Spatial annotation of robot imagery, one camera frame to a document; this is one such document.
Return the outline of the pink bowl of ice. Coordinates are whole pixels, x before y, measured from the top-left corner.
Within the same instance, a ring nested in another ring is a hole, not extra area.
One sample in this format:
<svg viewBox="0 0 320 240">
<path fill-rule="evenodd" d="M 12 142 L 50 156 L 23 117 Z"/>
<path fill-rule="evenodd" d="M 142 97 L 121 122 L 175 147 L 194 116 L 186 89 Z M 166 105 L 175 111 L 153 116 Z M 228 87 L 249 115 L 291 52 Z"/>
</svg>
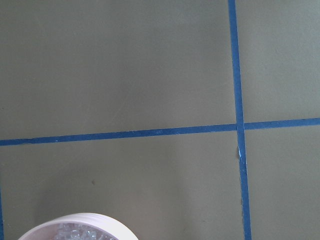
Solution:
<svg viewBox="0 0 320 240">
<path fill-rule="evenodd" d="M 99 213 L 75 213 L 58 217 L 30 229 L 23 234 L 21 240 L 52 240 L 57 234 L 60 224 L 80 224 L 92 227 L 115 240 L 136 240 L 137 236 L 120 221 Z"/>
</svg>

